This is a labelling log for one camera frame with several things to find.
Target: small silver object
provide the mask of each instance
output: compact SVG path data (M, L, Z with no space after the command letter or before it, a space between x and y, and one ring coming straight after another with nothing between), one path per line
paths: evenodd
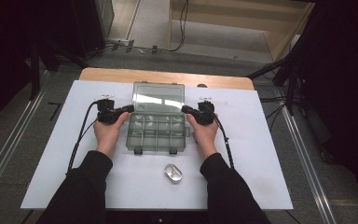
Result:
M182 179L182 172L173 164L167 165L164 173L171 180L171 182L173 182L173 184L179 183Z

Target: black handheld controller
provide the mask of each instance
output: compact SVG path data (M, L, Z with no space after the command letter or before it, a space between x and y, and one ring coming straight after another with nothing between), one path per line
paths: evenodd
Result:
M97 115L98 121L106 124L115 123L118 120L118 117L120 117L120 115L123 114L124 112L131 113L134 111L133 105L125 105L121 108L114 109L115 101L108 100L108 99L99 100L97 102L97 106L98 106L98 115Z
M191 114L200 125L212 124L214 120L214 105L209 101L199 103L198 110L192 108L191 106L184 105L182 106L182 112L185 114Z

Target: plastic compartment box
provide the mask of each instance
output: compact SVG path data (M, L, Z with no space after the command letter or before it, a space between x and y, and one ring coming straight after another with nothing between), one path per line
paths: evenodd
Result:
M135 82L127 148L135 154L145 151L183 152L186 147L185 86Z

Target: black jacket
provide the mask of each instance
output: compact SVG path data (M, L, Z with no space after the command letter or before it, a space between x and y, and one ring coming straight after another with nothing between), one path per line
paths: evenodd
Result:
M37 223L105 223L105 179L111 168L112 161L103 153L89 151ZM200 172L208 181L209 223L270 223L243 178L219 153L206 159Z

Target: white table surface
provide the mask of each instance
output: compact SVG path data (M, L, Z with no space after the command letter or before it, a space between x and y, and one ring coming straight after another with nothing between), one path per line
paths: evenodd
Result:
M68 162L87 108L95 97L102 94L115 95L115 107L129 105L132 99L132 84L74 82L24 197L22 209L47 207L65 179ZM201 96L227 101L226 105L215 103L214 106L229 138L236 170L246 180L263 210L293 209L257 92L186 87L185 96L186 105L194 108L198 107L197 102ZM96 118L96 114L95 105L89 113L87 126ZM117 151L112 159L113 168L106 179L107 209L207 208L207 182L200 174L202 160L192 137L186 139L185 152L178 155L145 153L136 156L125 147L127 131L128 122L121 129ZM228 162L220 131L215 143ZM73 167L77 167L87 152L96 146L91 127L80 142ZM183 179L179 184L173 184L164 175L164 168L170 163L182 171Z

